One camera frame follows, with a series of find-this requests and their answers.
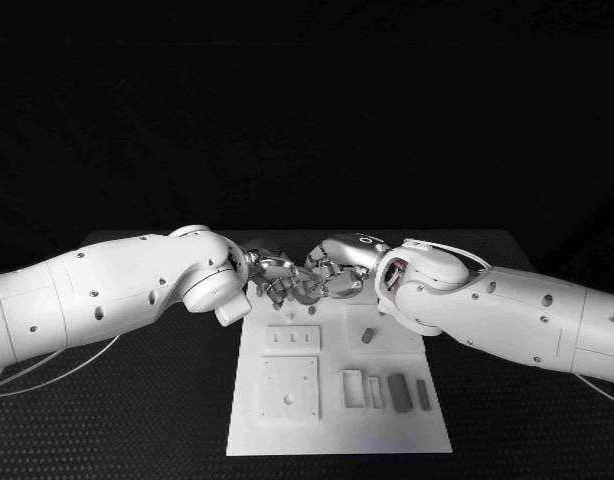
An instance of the black table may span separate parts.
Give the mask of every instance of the black table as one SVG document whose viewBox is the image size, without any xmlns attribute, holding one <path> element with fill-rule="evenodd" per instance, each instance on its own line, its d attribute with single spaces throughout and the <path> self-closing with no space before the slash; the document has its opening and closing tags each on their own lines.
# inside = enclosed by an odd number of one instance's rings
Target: black table
<svg viewBox="0 0 614 480">
<path fill-rule="evenodd" d="M 104 231 L 84 244 L 145 233 L 170 232 Z M 220 233 L 238 243 L 270 238 L 303 261 L 336 231 Z M 532 271 L 502 230 L 362 233 L 393 246 L 410 237 L 453 245 Z M 614 478 L 614 403 L 573 375 L 495 358 L 446 334 L 426 344 L 453 454 L 227 457 L 241 328 L 178 304 L 75 375 L 0 399 L 0 478 Z M 104 345 L 70 350 L 0 392 L 59 375 Z"/>
</svg>

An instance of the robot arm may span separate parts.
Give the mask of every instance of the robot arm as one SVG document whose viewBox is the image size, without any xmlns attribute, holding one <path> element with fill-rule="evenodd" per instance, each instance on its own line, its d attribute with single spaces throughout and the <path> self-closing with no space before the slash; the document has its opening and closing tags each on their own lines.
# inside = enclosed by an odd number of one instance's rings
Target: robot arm
<svg viewBox="0 0 614 480">
<path fill-rule="evenodd" d="M 183 302 L 224 326 L 250 313 L 253 258 L 205 226 L 96 244 L 0 275 L 0 368 L 153 323 Z"/>
<path fill-rule="evenodd" d="M 341 235 L 315 249 L 306 266 L 319 272 L 332 263 L 375 278 L 380 311 L 421 335 L 444 331 L 506 360 L 614 382 L 614 295 L 508 268 L 473 272 L 416 240 L 391 249 L 374 237 Z M 325 278 L 326 296 L 329 287 Z"/>
</svg>

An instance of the white board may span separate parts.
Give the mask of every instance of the white board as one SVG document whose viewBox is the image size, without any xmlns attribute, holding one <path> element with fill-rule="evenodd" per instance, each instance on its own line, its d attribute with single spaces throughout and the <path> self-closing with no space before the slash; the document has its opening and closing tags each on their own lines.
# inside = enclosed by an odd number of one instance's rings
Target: white board
<svg viewBox="0 0 614 480">
<path fill-rule="evenodd" d="M 322 299 L 315 315 L 309 314 L 309 307 L 297 301 L 286 302 L 277 312 L 271 301 L 266 297 L 257 298 L 256 289 L 248 289 L 253 312 L 243 325 L 228 435 L 230 456 L 452 452 L 423 337 L 413 334 L 394 317 L 380 315 L 372 281 L 367 282 L 365 289 L 352 299 Z M 375 335 L 371 343 L 361 345 L 355 340 L 361 338 L 362 343 L 367 328 L 375 329 Z M 312 332 L 309 341 L 300 337 L 307 332 Z M 319 332 L 319 348 L 315 332 Z M 289 336 L 276 337 L 274 333 Z M 296 342 L 286 343 L 293 338 L 292 333 L 297 335 Z M 290 368 L 287 363 L 280 367 L 284 385 L 273 384 L 276 390 L 271 393 L 264 378 L 270 372 L 264 363 L 267 357 L 297 359 L 279 360 L 297 363 Z M 309 358 L 316 359 L 316 375 L 303 370 L 305 359 Z M 346 370 L 361 372 L 365 408 L 345 408 Z M 394 411 L 388 389 L 387 378 L 394 373 L 405 375 L 414 403 L 414 410 L 404 414 Z M 416 388 L 418 379 L 427 383 L 431 404 L 427 412 L 423 411 Z M 380 385 L 375 403 L 381 403 L 381 409 L 378 405 L 375 408 L 372 406 L 372 384 Z M 315 393 L 319 405 L 316 416 L 312 415 L 315 409 L 307 409 Z M 289 398 L 289 402 L 293 401 L 290 405 L 286 403 L 287 395 L 293 395 Z M 305 411 L 290 409 L 299 405 L 299 398 L 305 402 Z M 267 413 L 263 409 L 270 401 L 276 402 L 276 410 L 271 420 L 267 420 L 261 413 Z M 315 418 L 309 419 L 306 412 L 318 417 L 316 421 L 310 421 Z"/>
</svg>

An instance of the dark backdrop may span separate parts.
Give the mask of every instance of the dark backdrop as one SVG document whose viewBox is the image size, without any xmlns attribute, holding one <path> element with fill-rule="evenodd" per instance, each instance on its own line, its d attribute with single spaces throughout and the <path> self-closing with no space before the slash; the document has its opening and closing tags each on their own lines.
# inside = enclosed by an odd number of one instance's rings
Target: dark backdrop
<svg viewBox="0 0 614 480">
<path fill-rule="evenodd" d="M 614 290 L 614 2 L 286 3 L 5 12 L 0 272 L 98 229 L 505 228 Z"/>
</svg>

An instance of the robotic hand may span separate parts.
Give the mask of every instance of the robotic hand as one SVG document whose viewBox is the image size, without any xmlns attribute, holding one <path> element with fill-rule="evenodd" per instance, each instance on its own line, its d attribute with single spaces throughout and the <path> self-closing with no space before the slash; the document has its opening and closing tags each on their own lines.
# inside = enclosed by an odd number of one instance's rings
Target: robotic hand
<svg viewBox="0 0 614 480">
<path fill-rule="evenodd" d="M 444 249 L 483 268 L 469 270 Z M 362 234 L 325 240 L 305 269 L 319 278 L 307 282 L 307 296 L 296 295 L 302 303 L 349 298 L 374 278 L 380 312 L 414 332 L 447 332 L 463 345 L 506 360 L 614 383 L 614 295 L 492 267 L 453 247 L 410 239 L 393 249 Z"/>
<path fill-rule="evenodd" d="M 192 225 L 0 275 L 0 368 L 149 325 L 178 302 L 195 313 L 215 310 L 230 325 L 250 313 L 243 288 L 266 271 L 260 262 L 258 252 Z"/>
</svg>

